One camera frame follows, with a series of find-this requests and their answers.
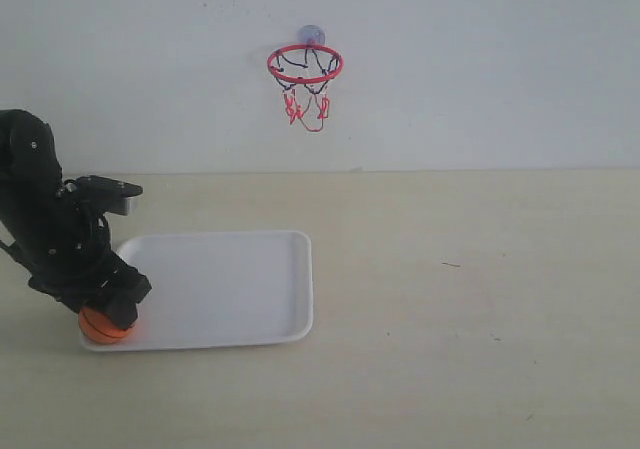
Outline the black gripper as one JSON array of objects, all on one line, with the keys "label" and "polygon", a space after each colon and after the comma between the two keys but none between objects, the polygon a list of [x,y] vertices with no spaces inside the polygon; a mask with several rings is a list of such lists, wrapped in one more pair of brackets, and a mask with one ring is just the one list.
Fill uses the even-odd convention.
[{"label": "black gripper", "polygon": [[74,313],[87,306],[130,329],[152,286],[113,251],[105,214],[79,201],[75,188],[21,188],[19,264],[32,289]]}]

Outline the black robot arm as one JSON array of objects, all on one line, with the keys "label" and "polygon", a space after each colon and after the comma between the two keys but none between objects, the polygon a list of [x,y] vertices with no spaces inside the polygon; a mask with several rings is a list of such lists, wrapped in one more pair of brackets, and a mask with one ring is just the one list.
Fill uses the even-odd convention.
[{"label": "black robot arm", "polygon": [[96,175],[66,179],[52,129],[22,109],[1,113],[1,246],[32,289],[74,313],[90,308],[121,330],[151,284],[112,249],[107,214],[127,215],[141,186]]}]

